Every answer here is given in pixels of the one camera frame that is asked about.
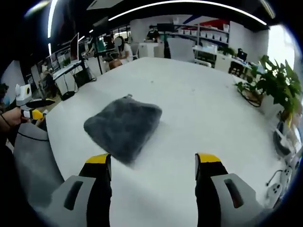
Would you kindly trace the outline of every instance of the gray plush pad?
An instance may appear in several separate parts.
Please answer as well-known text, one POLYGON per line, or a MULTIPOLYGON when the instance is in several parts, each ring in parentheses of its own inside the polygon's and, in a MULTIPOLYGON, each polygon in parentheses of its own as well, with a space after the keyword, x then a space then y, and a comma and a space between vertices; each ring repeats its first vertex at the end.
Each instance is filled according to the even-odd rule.
POLYGON ((106 152, 129 164, 157 128, 161 115, 162 110, 158 106, 126 96, 88 118, 84 130, 106 152))

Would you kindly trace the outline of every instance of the led strip light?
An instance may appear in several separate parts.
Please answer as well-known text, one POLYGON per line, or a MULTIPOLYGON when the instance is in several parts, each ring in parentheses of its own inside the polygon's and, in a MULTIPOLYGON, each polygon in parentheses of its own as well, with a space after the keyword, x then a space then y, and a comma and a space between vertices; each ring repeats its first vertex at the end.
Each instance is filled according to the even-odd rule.
POLYGON ((214 5, 214 6, 220 6, 220 7, 224 7, 224 8, 227 8, 227 9, 231 9, 231 10, 234 10, 234 11, 237 11, 239 13, 242 13, 250 18, 253 18, 254 20, 260 22, 261 24, 263 25, 267 25, 267 23, 265 23, 263 20, 255 17, 254 15, 251 15, 250 13, 248 12, 245 12, 241 9, 237 9, 235 7, 232 7, 232 6, 227 6, 227 5, 223 5, 221 3, 216 3, 216 2, 211 2, 211 1, 200 1, 200 0, 170 0, 170 1, 162 1, 162 2, 156 2, 156 3, 152 3, 152 4, 148 4, 148 5, 145 5, 145 6, 140 6, 140 7, 137 7, 137 8, 134 8, 134 9, 131 9, 129 11, 126 11, 124 13, 120 13, 118 14, 117 16, 114 16, 110 19, 108 19, 109 21, 113 20, 113 19, 116 19, 120 16, 123 16, 125 14, 128 14, 128 13, 131 13, 131 12, 134 12, 136 10, 139 10, 139 9, 143 9, 143 8, 147 8, 147 7, 151 7, 151 6, 158 6, 158 5, 162 5, 162 4, 168 4, 168 3, 182 3, 182 2, 186 2, 186 3, 203 3, 203 4, 208 4, 208 5, 214 5))

